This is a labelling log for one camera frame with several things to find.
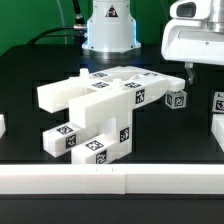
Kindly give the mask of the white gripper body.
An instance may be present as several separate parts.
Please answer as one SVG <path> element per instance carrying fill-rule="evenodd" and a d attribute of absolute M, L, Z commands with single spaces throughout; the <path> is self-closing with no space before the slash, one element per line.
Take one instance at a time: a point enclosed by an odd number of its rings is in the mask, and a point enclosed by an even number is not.
<path fill-rule="evenodd" d="M 202 21 L 172 19 L 165 27 L 161 54 L 166 60 L 224 65 L 224 33 Z"/>

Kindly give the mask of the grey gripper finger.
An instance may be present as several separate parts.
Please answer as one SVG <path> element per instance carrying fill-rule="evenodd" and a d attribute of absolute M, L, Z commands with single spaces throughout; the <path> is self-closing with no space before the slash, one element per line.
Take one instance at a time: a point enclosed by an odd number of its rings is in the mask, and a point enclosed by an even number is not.
<path fill-rule="evenodd" d="M 193 84 L 194 81 L 193 63 L 185 62 L 185 70 L 189 77 L 189 84 Z"/>

